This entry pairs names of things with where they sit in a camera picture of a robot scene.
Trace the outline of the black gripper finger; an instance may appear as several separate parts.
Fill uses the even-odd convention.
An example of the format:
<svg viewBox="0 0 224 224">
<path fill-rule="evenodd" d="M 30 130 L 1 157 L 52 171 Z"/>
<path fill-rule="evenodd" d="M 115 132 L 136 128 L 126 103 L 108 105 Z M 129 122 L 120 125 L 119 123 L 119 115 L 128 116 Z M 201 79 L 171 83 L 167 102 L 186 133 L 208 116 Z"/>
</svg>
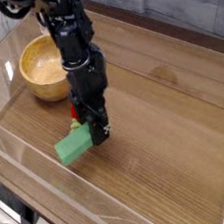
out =
<svg viewBox="0 0 224 224">
<path fill-rule="evenodd" d="M 84 124 L 86 122 L 90 122 L 90 114 L 89 109 L 86 105 L 79 103 L 79 104 L 72 104 L 72 114 L 73 116 L 79 120 L 81 124 Z"/>
<path fill-rule="evenodd" d="M 93 140 L 93 145 L 101 145 L 110 137 L 111 129 L 108 117 L 105 114 L 102 117 L 89 114 L 87 121 L 91 132 L 91 138 Z"/>
</svg>

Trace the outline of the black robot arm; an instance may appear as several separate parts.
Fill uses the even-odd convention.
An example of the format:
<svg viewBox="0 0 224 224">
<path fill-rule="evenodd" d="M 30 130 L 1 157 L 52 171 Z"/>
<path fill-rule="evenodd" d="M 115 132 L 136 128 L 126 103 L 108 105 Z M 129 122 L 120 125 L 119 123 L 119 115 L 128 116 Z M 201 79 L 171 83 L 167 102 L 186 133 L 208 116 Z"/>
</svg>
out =
<svg viewBox="0 0 224 224">
<path fill-rule="evenodd" d="M 106 57 L 92 41 L 95 32 L 82 0 L 0 0 L 0 12 L 13 20 L 36 13 L 60 51 L 78 119 L 89 124 L 94 145 L 105 142 L 110 135 L 104 96 L 108 86 Z"/>
</svg>

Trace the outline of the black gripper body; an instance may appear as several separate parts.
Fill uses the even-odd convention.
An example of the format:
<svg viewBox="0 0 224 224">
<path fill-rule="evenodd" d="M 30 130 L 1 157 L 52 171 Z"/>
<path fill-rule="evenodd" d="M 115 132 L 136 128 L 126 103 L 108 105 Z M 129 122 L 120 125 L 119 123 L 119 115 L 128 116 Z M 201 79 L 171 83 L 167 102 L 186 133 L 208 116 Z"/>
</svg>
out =
<svg viewBox="0 0 224 224">
<path fill-rule="evenodd" d="M 67 75 L 70 99 L 72 104 L 82 103 L 89 113 L 101 116 L 105 112 L 104 91 L 108 86 L 106 58 L 94 43 L 89 46 L 89 57 L 87 65 Z"/>
</svg>

